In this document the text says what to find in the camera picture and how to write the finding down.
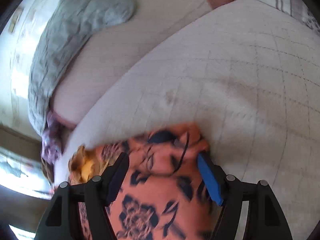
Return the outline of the orange black floral blouse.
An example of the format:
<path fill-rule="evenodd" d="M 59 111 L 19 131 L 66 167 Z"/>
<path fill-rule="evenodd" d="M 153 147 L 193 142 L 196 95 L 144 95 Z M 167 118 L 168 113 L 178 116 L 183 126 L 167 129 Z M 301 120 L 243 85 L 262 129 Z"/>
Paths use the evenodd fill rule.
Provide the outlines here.
<path fill-rule="evenodd" d="M 68 163 L 69 182 L 89 181 L 122 153 L 129 169 L 106 208 L 117 239 L 210 239 L 214 204 L 197 168 L 209 144 L 197 124 L 147 132 L 93 149 L 80 146 Z"/>

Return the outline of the stained glass wooden door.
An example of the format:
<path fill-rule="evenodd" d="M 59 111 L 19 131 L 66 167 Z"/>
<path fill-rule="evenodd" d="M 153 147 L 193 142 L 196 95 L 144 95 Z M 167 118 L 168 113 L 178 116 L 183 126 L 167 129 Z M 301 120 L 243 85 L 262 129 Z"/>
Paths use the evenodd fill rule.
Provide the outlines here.
<path fill-rule="evenodd" d="M 1 220 L 30 233 L 52 197 L 40 152 L 39 138 L 1 125 Z"/>

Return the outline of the purple floral cloth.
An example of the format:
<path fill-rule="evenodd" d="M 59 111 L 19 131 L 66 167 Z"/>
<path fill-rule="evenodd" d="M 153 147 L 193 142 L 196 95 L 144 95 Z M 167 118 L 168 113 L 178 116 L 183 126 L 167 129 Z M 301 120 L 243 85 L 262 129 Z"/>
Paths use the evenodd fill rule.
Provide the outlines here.
<path fill-rule="evenodd" d="M 41 157 L 50 165 L 55 165 L 62 156 L 62 133 L 64 126 L 53 111 L 48 111 L 42 137 Z"/>

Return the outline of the grey quilted blanket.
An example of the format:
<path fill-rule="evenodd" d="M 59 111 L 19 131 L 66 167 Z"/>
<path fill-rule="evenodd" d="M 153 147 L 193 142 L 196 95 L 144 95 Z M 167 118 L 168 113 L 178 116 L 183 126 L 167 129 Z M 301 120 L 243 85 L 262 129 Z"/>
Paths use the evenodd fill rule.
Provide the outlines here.
<path fill-rule="evenodd" d="M 127 22 L 135 7 L 135 0 L 59 0 L 30 67 L 28 116 L 38 135 L 46 128 L 50 98 L 80 49 L 97 32 Z"/>

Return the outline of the pink bolster cushion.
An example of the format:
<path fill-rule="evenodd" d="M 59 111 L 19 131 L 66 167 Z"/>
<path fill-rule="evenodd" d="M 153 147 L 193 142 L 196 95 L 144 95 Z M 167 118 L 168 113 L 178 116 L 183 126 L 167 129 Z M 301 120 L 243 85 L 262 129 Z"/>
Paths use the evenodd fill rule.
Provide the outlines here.
<path fill-rule="evenodd" d="M 103 94 L 155 46 L 233 0 L 135 1 L 130 20 L 94 34 L 57 85 L 50 110 L 68 129 L 74 129 Z"/>

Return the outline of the wall switch plate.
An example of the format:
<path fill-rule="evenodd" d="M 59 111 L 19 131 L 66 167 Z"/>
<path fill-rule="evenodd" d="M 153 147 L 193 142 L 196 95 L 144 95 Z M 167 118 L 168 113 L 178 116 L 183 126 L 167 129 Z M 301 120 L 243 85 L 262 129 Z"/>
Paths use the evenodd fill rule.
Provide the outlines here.
<path fill-rule="evenodd" d="M 9 33 L 12 34 L 14 32 L 15 27 L 16 27 L 17 23 L 19 22 L 23 11 L 24 11 L 24 7 L 18 7 L 15 10 L 15 12 L 13 13 L 12 18 L 10 20 L 9 28 L 8 28 Z"/>

